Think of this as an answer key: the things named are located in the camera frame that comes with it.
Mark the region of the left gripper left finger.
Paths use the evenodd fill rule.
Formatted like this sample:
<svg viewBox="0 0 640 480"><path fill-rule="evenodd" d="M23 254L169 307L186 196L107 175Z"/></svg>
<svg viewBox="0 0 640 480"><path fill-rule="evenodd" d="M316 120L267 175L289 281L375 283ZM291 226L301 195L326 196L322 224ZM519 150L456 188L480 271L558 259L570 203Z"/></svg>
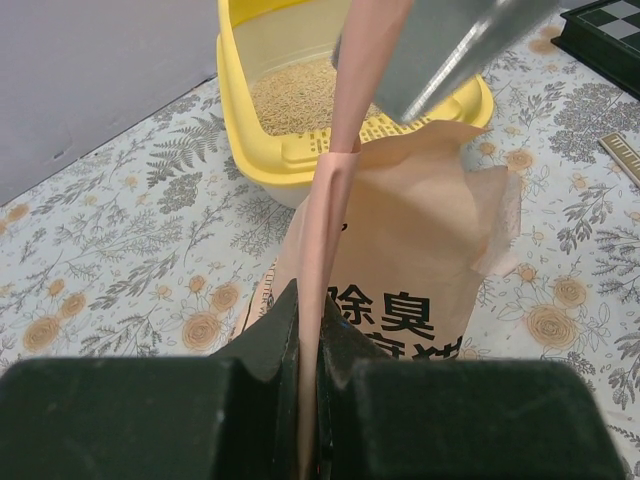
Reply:
<svg viewBox="0 0 640 480"><path fill-rule="evenodd" d="M297 287L210 356L44 358L1 378L5 479L293 479Z"/></svg>

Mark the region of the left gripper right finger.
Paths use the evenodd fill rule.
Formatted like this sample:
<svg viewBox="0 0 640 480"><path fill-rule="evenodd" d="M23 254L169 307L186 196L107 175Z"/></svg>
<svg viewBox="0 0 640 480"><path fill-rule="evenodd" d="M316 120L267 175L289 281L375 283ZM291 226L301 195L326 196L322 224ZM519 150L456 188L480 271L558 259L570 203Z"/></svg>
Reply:
<svg viewBox="0 0 640 480"><path fill-rule="evenodd" d="M621 479L583 380L538 360L397 360L328 302L319 479Z"/></svg>

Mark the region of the pink cat litter bag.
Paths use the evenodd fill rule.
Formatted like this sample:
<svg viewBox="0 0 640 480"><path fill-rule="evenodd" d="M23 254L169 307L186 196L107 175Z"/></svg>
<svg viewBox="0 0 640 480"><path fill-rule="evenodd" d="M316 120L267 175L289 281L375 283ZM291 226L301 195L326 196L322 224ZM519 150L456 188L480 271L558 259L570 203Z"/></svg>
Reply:
<svg viewBox="0 0 640 480"><path fill-rule="evenodd" d="M297 287L296 467L315 466L317 360L328 302L402 360L456 357L483 280L511 267L520 193L504 167L465 170L480 129L432 120L362 142L372 91L338 72L331 140L282 249L236 325L244 333L290 284Z"/></svg>

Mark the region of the silver metal scoop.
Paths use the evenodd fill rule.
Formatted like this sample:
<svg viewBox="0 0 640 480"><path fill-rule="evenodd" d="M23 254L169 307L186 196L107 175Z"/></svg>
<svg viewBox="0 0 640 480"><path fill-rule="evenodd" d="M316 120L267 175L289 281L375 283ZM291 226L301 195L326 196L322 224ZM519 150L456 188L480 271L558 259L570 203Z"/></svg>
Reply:
<svg viewBox="0 0 640 480"><path fill-rule="evenodd" d="M559 7L556 1L354 1L332 55L373 103L409 124Z"/></svg>

